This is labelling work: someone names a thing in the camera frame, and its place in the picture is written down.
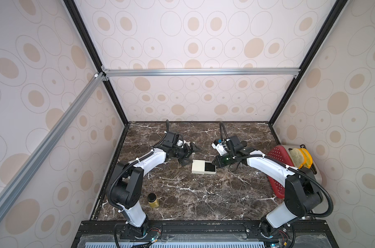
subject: red plastic basket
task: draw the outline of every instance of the red plastic basket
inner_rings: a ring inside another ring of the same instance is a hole
[[[294,163],[292,162],[291,158],[288,155],[287,150],[284,148],[284,146],[278,145],[271,150],[267,156],[277,159],[280,162],[283,162],[286,165],[294,166]],[[270,185],[273,188],[274,194],[280,198],[284,199],[284,193],[285,189],[284,187],[274,180],[273,178],[269,177]]]

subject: patterned wallpaper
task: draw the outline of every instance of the patterned wallpaper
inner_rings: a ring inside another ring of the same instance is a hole
[[[58,0],[0,1],[0,193],[94,74]],[[122,125],[101,85],[0,223],[0,247],[70,247]]]
[[[58,0],[0,1],[0,192],[93,71]]]
[[[75,0],[110,69],[299,67],[334,0]]]
[[[103,85],[0,223],[0,247],[69,248],[89,219],[123,129]]]
[[[267,121],[293,75],[111,77],[130,121]]]
[[[275,130],[314,156],[339,246],[375,248],[375,0],[350,2]]]

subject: white box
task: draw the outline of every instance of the white box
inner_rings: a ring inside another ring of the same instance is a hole
[[[191,172],[194,174],[216,174],[216,166],[213,166],[210,161],[205,160],[193,160],[191,165]]]

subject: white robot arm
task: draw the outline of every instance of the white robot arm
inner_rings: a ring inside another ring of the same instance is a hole
[[[272,177],[285,188],[284,202],[261,218],[260,230],[263,236],[271,237],[285,223],[303,216],[327,217],[333,211],[333,203],[328,192],[316,181],[313,172],[303,167],[288,166],[266,156],[263,152],[247,147],[247,142],[237,136],[228,137],[225,126],[220,123],[221,139],[215,140],[212,147],[219,155],[213,164],[218,168],[241,162]],[[328,210],[322,214],[310,211],[323,201],[321,192],[328,201]]]
[[[148,226],[147,216],[139,203],[144,175],[171,158],[177,158],[182,166],[190,164],[190,155],[200,151],[193,142],[186,142],[182,135],[170,132],[168,121],[166,124],[165,135],[150,152],[125,165],[120,162],[116,164],[107,189],[109,204],[122,211],[137,238],[146,235]],[[127,177],[130,178],[128,183],[123,181]]]
[[[222,128],[226,135],[225,139],[222,137]],[[242,162],[269,175],[285,188],[284,202],[261,218],[260,231],[263,236],[272,237],[280,226],[303,216],[326,217],[332,213],[331,197],[315,180],[310,169],[299,170],[290,167],[259,150],[247,147],[247,143],[240,142],[237,136],[229,138],[223,123],[220,124],[220,129],[221,139],[212,144],[220,154],[213,161],[215,166],[222,168]],[[147,231],[148,219],[139,203],[143,176],[169,158],[178,158],[184,166],[191,162],[190,155],[199,150],[193,142],[188,145],[180,134],[169,132],[167,123],[165,136],[152,147],[150,152],[126,165],[119,163],[116,165],[110,180],[112,184],[108,188],[108,201],[122,211],[136,237],[145,236]],[[128,176],[130,180],[126,183],[122,178]],[[321,192],[327,198],[328,210],[323,214],[310,213],[323,201]]]

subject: yellow sponge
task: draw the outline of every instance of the yellow sponge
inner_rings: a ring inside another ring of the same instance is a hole
[[[312,156],[310,155],[308,150],[306,150],[304,148],[301,148],[300,150],[304,153],[304,155],[306,156],[306,160],[307,160],[306,163],[303,164],[303,166],[310,169],[311,165],[313,164]]]
[[[304,163],[307,162],[306,156],[298,148],[293,148],[291,151],[289,151],[291,154],[291,160],[294,163],[294,166],[300,169]]]

